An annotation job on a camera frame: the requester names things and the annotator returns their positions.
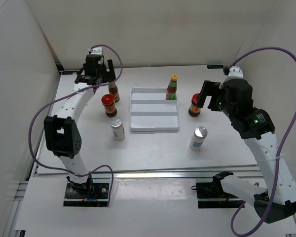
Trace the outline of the tall sauce bottle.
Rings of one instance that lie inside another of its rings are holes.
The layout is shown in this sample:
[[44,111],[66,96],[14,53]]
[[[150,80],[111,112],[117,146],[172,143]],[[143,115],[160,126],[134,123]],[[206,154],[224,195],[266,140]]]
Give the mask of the tall sauce bottle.
[[178,75],[173,74],[171,76],[171,80],[170,80],[168,87],[167,87],[166,100],[175,100],[176,99],[177,80],[178,80]]
[[114,97],[114,101],[117,103],[120,101],[119,92],[116,83],[110,83],[109,87],[109,94]]

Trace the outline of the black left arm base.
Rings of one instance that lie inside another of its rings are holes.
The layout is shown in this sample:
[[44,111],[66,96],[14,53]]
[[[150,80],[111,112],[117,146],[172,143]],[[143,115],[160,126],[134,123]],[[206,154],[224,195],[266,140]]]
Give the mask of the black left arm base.
[[89,192],[82,193],[73,183],[66,185],[63,206],[65,207],[108,207],[110,183],[93,183]]

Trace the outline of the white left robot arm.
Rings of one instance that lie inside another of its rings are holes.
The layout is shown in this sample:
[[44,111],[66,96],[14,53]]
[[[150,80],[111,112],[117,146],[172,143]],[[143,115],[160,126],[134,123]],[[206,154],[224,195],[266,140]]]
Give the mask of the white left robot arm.
[[97,90],[94,86],[112,82],[116,75],[112,60],[105,63],[99,54],[87,55],[82,71],[84,74],[78,73],[74,81],[74,95],[54,116],[44,119],[44,131],[47,149],[62,161],[69,173],[68,182],[78,194],[87,198],[93,194],[94,186],[79,154],[82,138],[76,123]]

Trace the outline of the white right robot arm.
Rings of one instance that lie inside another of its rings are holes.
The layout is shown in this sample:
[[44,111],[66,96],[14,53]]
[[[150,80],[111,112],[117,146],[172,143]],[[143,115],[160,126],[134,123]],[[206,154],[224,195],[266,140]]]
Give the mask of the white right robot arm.
[[230,171],[216,174],[212,193],[222,198],[231,194],[254,207],[264,222],[271,224],[296,213],[296,182],[284,159],[277,155],[279,145],[269,114],[253,106],[253,89],[244,79],[230,79],[224,83],[205,81],[197,96],[203,107],[206,97],[208,109],[221,111],[240,134],[252,152],[263,175],[266,187],[257,187],[238,178]]

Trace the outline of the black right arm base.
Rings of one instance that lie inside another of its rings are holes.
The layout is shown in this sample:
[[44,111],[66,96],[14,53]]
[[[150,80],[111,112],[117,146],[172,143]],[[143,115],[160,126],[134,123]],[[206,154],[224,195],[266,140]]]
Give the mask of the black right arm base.
[[199,209],[239,208],[242,204],[242,200],[234,195],[219,194],[209,182],[195,183],[191,189],[196,191]]

